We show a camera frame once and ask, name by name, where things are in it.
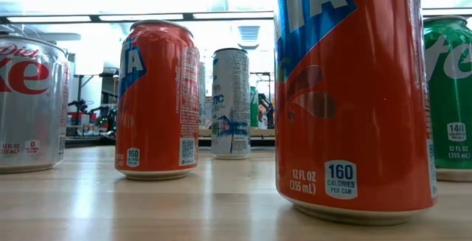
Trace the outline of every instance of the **wooden table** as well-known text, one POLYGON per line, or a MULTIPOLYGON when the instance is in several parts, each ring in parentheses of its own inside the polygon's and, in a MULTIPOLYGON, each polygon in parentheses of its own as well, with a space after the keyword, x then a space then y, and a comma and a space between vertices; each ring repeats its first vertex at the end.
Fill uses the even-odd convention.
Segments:
POLYGON ((274 154, 201 153, 187 178, 128 181, 113 147, 66 151, 53 170, 0 175, 0 240, 472 240, 472 185, 439 183, 437 206, 401 226, 329 223, 274 185, 274 154))

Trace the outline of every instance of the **aluminum can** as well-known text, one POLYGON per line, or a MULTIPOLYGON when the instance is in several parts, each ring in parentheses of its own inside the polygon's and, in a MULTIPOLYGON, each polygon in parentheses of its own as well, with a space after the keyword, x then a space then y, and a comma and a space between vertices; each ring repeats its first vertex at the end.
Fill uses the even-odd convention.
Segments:
POLYGON ((420 0, 278 0, 277 189, 326 220, 432 207, 420 0))
POLYGON ((198 50, 168 21, 131 26, 119 70, 115 168, 135 180, 184 177, 198 161, 198 50))
POLYGON ((251 86, 251 128, 257 128, 259 126, 259 121, 257 120, 259 116, 259 93, 257 88, 251 86))
POLYGON ((61 48, 0 35, 0 172, 45 170, 62 161, 69 72, 61 48))
POLYGON ((205 63, 200 62, 198 70, 198 109, 200 111, 200 126, 202 128, 204 128, 207 123, 207 115, 205 113, 205 102, 207 101, 206 92, 207 90, 205 88, 205 63))
POLYGON ((447 15, 426 19, 424 37, 437 179, 472 181, 472 31, 447 15))
POLYGON ((219 49, 213 56, 212 153, 245 159, 250 148, 249 59, 242 49, 219 49))

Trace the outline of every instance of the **orange can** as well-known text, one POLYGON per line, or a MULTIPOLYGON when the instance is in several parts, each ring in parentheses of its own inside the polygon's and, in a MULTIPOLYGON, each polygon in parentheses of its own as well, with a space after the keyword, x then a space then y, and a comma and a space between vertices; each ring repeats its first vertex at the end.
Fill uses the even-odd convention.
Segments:
POLYGON ((436 201, 420 0, 278 0, 277 189, 388 225, 436 201))
POLYGON ((115 168, 127 178, 180 178, 198 161, 199 54, 190 31, 139 21, 123 42, 115 168))

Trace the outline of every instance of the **can lid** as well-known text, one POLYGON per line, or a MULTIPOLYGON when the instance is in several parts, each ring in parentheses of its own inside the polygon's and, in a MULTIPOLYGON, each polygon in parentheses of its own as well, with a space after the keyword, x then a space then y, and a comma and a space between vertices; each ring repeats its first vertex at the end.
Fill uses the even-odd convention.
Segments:
POLYGON ((176 24, 176 23, 171 22, 171 21, 165 21, 165 20, 141 20, 141 21, 137 21, 136 23, 133 23, 131 25, 130 30, 133 29, 135 26, 138 26, 140 24, 170 24, 170 25, 182 28, 183 30, 187 31, 193 37, 192 32, 188 28, 184 27, 183 25, 176 24))
POLYGON ((217 49, 217 50, 215 51, 215 53, 216 53, 216 52, 223 51, 223 50, 239 50, 239 51, 242 51, 242 52, 248 54, 248 52, 247 52, 246 50, 244 50, 244 49, 238 49, 238 48, 223 48, 223 49, 217 49))
POLYGON ((463 20, 467 21, 466 17, 459 16, 459 15, 441 15, 441 16, 434 16, 430 18, 426 18, 423 20, 423 23, 430 22, 430 21, 436 21, 436 20, 463 20))
POLYGON ((62 53, 66 54, 64 52, 64 49, 61 49, 59 46, 54 45, 53 43, 47 42, 47 41, 42 41, 41 39, 36 39, 36 38, 28 38, 20 35, 0 35, 0 39, 2 38, 12 38, 12 39, 18 39, 18 40, 29 40, 29 41, 34 41, 37 43, 42 43, 46 46, 52 46, 55 47, 56 49, 59 49, 62 53))

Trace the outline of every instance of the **green can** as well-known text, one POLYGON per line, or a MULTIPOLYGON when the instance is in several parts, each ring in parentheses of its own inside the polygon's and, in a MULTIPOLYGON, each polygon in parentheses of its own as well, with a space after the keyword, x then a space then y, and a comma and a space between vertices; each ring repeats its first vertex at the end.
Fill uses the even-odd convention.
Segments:
POLYGON ((460 16, 424 21, 437 179, 472 181, 472 31, 460 16))
POLYGON ((259 94, 254 86, 251 86, 251 127, 257 128, 259 123, 257 117, 259 116, 259 94))

